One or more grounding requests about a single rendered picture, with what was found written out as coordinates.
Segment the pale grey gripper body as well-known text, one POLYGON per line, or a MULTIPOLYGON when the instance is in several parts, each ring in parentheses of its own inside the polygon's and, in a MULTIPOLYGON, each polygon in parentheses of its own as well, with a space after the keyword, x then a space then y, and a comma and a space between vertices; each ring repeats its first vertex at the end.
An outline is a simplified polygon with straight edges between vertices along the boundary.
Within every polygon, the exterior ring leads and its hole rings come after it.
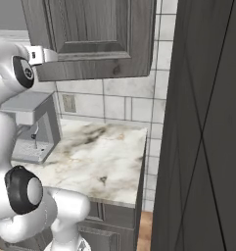
POLYGON ((42 49, 43 52, 43 62, 50 63, 50 62, 57 62, 58 61, 58 53, 47 48, 42 49))

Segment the tall dark grey cabinet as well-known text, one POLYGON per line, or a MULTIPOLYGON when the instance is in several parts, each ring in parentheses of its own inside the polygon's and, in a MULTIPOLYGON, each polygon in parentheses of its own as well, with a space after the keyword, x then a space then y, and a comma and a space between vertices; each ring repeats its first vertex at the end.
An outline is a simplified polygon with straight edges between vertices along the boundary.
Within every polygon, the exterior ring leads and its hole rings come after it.
POLYGON ((236 251, 236 0, 179 0, 151 251, 236 251))

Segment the grey base cabinet drawer front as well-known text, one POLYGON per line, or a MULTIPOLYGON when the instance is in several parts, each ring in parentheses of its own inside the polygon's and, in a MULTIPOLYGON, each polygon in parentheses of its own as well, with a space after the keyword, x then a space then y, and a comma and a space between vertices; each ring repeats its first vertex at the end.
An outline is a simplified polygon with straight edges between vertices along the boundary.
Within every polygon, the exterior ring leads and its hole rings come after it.
POLYGON ((97 221, 109 226, 135 227, 135 210, 117 205, 92 202, 87 220, 97 221))

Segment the grey base cabinet door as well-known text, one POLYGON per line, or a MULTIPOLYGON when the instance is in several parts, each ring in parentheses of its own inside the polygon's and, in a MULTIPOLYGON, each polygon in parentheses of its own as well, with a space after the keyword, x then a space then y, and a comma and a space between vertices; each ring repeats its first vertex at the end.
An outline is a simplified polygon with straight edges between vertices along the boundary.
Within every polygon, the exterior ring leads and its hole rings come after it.
POLYGON ((79 226, 78 230, 89 243, 92 251, 136 251, 132 229, 112 226, 97 229, 79 226))

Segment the grey coffee machine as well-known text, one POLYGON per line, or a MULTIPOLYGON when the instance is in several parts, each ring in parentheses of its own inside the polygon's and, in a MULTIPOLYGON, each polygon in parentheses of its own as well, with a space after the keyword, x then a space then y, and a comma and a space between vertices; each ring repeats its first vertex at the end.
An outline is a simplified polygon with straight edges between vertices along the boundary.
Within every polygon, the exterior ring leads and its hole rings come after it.
POLYGON ((6 101, 1 111, 18 126, 12 159, 42 164, 61 140, 52 93, 25 92, 6 101))

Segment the grey wooden wall cabinet door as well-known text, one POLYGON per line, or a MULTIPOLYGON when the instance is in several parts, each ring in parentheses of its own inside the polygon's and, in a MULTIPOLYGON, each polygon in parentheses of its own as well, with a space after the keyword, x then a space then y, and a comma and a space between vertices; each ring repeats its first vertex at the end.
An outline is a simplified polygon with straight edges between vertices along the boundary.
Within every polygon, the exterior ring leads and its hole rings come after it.
POLYGON ((157 0, 21 0, 32 45, 58 53, 41 81, 147 76, 157 0))

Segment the grey wall socket plate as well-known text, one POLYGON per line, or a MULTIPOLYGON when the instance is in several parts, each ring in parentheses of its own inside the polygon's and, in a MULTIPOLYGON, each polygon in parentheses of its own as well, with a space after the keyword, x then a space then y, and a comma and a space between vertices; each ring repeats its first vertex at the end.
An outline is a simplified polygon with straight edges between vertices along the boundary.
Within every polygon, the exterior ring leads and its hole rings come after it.
POLYGON ((63 94, 64 109, 66 112, 75 113, 75 100, 73 95, 63 94))

